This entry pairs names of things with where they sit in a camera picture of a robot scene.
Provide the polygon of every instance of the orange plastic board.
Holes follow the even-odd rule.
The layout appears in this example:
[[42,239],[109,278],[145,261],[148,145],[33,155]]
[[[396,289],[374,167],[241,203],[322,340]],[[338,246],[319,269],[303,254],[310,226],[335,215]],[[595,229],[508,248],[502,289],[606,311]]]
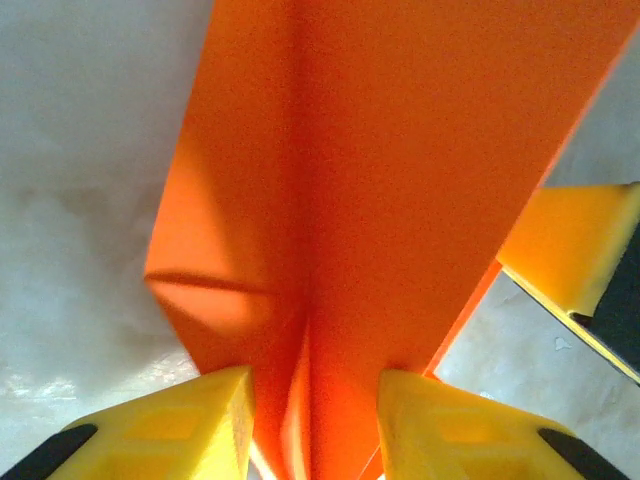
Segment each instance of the orange plastic board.
[[639,12],[216,1],[147,278],[201,371],[254,367],[279,478],[361,474],[380,370],[423,372],[472,310]]

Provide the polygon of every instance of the yellow plastic bracket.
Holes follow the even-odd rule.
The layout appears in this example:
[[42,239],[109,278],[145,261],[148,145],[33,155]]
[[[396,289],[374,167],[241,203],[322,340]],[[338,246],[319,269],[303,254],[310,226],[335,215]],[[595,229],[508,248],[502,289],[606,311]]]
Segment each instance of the yellow plastic bracket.
[[578,480],[538,435],[561,425],[400,370],[378,390],[380,449],[387,480]]
[[593,315],[639,220],[640,183],[543,188],[497,257],[517,284],[636,382],[640,376],[572,314]]
[[81,418],[98,431],[51,480],[245,480],[251,369],[234,367]]

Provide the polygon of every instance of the black rubber pad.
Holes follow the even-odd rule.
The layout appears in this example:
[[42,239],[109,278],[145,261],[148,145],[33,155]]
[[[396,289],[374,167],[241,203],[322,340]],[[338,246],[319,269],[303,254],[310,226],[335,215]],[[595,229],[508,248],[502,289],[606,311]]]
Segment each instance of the black rubber pad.
[[538,435],[586,480],[630,480],[579,438],[552,428],[541,428]]
[[87,423],[52,435],[0,477],[0,480],[46,479],[97,431],[98,427]]
[[640,372],[640,223],[587,329]]

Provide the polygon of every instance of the orange panel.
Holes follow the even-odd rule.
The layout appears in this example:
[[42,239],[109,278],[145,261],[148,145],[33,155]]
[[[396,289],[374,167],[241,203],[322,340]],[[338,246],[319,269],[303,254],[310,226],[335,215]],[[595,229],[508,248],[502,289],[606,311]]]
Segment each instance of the orange panel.
[[279,478],[362,472],[639,10],[216,0],[147,274],[201,371],[254,367]]
[[425,370],[639,11],[307,3],[312,478],[362,471],[379,372]]

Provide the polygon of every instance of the gray concrete floor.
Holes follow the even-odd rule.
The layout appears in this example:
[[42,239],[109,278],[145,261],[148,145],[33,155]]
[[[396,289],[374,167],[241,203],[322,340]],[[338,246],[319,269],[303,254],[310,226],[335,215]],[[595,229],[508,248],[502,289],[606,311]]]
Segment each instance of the gray concrete floor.
[[[140,271],[209,8],[0,4],[0,471],[79,416],[195,375]],[[551,184],[640,180],[639,85],[636,38]],[[506,278],[439,374],[567,424],[640,478],[638,389]]]

